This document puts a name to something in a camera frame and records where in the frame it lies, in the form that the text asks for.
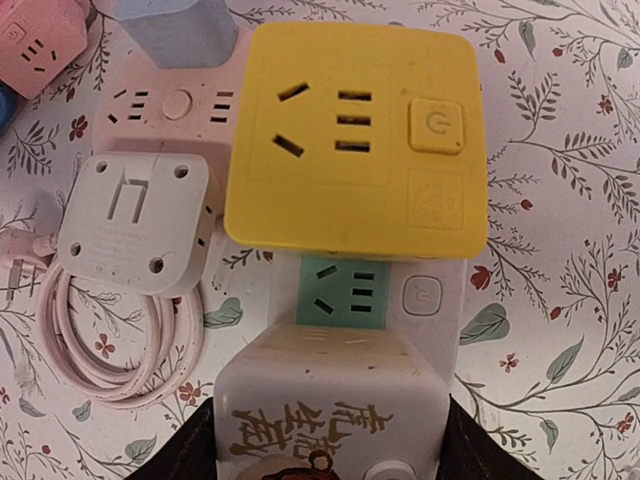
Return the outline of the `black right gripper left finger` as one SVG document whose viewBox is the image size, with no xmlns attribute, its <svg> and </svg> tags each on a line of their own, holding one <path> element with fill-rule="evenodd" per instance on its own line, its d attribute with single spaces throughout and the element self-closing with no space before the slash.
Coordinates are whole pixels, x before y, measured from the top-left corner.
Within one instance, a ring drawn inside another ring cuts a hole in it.
<svg viewBox="0 0 640 480">
<path fill-rule="evenodd" d="M 208 398 L 127 480 L 215 480 L 216 460 L 214 403 Z"/>
</svg>

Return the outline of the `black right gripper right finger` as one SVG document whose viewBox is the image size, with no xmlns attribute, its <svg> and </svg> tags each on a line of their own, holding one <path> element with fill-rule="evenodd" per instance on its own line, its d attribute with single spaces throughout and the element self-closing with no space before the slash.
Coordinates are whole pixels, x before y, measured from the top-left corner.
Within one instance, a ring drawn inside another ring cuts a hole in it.
<svg viewBox="0 0 640 480">
<path fill-rule="evenodd" d="M 450 398 L 438 480 L 542 480 L 492 440 L 489 434 Z"/>
</svg>

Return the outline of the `white cartoon cube socket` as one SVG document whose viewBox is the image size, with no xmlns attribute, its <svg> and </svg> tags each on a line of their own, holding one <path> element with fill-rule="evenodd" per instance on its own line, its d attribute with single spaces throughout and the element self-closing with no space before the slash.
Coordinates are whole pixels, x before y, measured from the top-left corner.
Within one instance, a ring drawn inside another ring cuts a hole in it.
<svg viewBox="0 0 640 480">
<path fill-rule="evenodd" d="M 433 479 L 449 393 L 386 330 L 272 326 L 214 385 L 221 479 Z"/>
</svg>

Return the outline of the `white power strip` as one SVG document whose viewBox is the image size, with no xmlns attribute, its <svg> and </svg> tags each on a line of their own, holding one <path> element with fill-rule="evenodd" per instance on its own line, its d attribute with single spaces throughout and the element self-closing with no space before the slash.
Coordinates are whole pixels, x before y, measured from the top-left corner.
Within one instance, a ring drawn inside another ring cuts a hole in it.
<svg viewBox="0 0 640 480">
<path fill-rule="evenodd" d="M 465 260 L 367 261 L 277 254 L 269 321 L 390 329 L 411 341 L 451 385 L 467 266 Z"/>
</svg>

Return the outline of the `yellow cube socket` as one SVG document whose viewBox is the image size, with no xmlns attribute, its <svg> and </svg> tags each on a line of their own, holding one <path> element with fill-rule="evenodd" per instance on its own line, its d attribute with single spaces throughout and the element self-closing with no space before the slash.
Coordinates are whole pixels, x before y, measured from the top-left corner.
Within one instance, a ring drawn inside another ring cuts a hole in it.
<svg viewBox="0 0 640 480">
<path fill-rule="evenodd" d="M 488 169 L 474 46 L 391 25 L 258 27 L 224 224 L 252 247 L 478 256 Z"/>
</svg>

